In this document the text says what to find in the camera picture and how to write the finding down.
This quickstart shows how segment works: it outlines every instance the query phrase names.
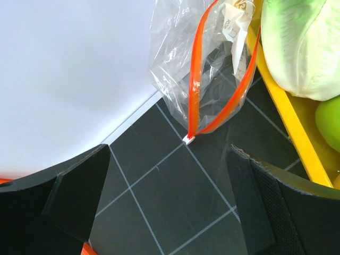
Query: transparent bag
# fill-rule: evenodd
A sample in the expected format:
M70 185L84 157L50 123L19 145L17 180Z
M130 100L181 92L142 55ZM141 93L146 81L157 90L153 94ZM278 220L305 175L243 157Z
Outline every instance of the transparent bag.
M187 143L242 107L256 69L260 31L252 54L245 43L254 13L253 0L156 1L149 68Z

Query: plastic bag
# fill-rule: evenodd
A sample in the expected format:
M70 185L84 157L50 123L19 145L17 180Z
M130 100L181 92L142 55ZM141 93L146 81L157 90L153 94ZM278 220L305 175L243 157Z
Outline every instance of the plastic bag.
M243 105L256 69L257 43L245 44L253 0L157 0L150 71L185 141L214 131Z

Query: white panel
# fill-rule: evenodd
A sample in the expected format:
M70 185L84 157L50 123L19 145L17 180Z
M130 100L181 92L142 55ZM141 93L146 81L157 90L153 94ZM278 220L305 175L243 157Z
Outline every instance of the white panel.
M156 89L154 0L0 2L0 177L101 143Z

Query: green apple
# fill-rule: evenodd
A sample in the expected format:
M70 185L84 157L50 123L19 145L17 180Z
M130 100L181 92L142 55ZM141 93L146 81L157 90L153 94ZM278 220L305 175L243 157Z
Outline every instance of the green apple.
M315 119L326 142L340 152L340 96L321 102Z

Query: yellow container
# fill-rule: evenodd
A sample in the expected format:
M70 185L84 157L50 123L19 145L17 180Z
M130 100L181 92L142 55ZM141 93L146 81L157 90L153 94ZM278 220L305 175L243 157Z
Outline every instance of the yellow container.
M254 2L256 16L259 16L262 0ZM254 49L259 24L259 20L254 20L249 29L247 44L251 50ZM293 97L281 89L269 73L261 45L257 66L310 180L333 187L332 182L340 173L340 154L326 144L317 129L315 111L319 102Z

